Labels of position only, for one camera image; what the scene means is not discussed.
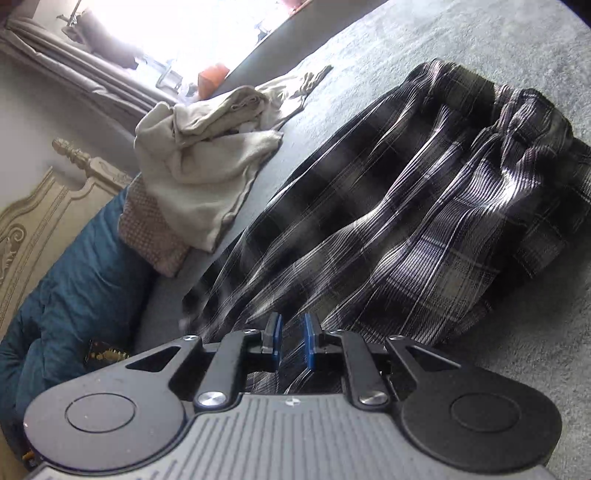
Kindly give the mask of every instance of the round pad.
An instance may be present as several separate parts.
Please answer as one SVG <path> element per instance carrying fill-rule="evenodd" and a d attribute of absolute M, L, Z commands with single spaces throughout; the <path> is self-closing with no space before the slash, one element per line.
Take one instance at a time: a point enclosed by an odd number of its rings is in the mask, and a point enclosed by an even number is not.
<path fill-rule="evenodd" d="M 75 400 L 66 410 L 74 428 L 89 433 L 106 433 L 127 425 L 135 415 L 135 404 L 112 393 L 96 393 Z"/>
<path fill-rule="evenodd" d="M 452 404 L 452 416 L 475 432 L 495 433 L 510 429 L 519 420 L 519 408 L 506 398 L 487 393 L 471 393 Z"/>
<path fill-rule="evenodd" d="M 51 388 L 29 406 L 25 434 L 42 458 L 68 470 L 113 472 L 145 462 L 186 421 L 159 375 L 107 367 Z"/>
<path fill-rule="evenodd" d="M 554 404 L 492 372 L 426 372 L 402 402 L 401 426 L 433 458 L 464 471 L 513 472 L 541 465 L 561 432 Z"/>

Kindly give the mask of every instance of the bed headboard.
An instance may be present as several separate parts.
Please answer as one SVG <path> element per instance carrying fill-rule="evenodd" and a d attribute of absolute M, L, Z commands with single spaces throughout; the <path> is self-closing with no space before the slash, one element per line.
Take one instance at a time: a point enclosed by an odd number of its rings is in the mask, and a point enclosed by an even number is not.
<path fill-rule="evenodd" d="M 0 213 L 0 339 L 26 296 L 72 243 L 76 235 L 131 178 L 102 158 L 56 139 L 53 148 L 86 173 L 72 191 L 50 168 L 31 194 Z M 0 479 L 18 480 L 25 470 L 13 461 L 0 435 Z"/>

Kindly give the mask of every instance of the gray ribbed surface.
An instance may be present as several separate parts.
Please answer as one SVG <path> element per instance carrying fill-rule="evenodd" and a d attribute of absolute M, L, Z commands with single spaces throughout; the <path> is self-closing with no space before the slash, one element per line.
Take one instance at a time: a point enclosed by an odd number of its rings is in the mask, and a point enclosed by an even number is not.
<path fill-rule="evenodd" d="M 74 480 L 50 468 L 43 480 Z M 167 456 L 118 480 L 553 480 L 543 468 L 480 476 L 442 465 L 410 446 L 385 414 L 342 395 L 246 395 L 231 411 L 200 416 Z"/>

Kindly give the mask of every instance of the curtain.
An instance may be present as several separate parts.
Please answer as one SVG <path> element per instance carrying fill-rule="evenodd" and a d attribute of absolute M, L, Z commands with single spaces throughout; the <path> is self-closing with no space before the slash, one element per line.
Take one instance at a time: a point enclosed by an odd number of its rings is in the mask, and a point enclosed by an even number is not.
<path fill-rule="evenodd" d="M 45 30 L 29 18 L 9 18 L 0 30 L 0 49 L 82 94 L 135 133 L 135 126 L 158 102 L 171 95 L 131 78 L 110 64 Z"/>

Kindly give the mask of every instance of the plaid shirt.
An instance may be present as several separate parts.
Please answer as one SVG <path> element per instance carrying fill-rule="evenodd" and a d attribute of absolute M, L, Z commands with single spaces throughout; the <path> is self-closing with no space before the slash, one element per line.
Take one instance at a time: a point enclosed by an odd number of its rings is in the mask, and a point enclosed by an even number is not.
<path fill-rule="evenodd" d="M 461 334 L 567 245 L 589 211 L 590 162 L 540 92 L 419 65 L 206 271 L 185 298 L 190 330 L 219 341 L 282 313 L 280 371 L 254 378 L 265 392 L 307 390 L 302 312 L 371 342 Z"/>

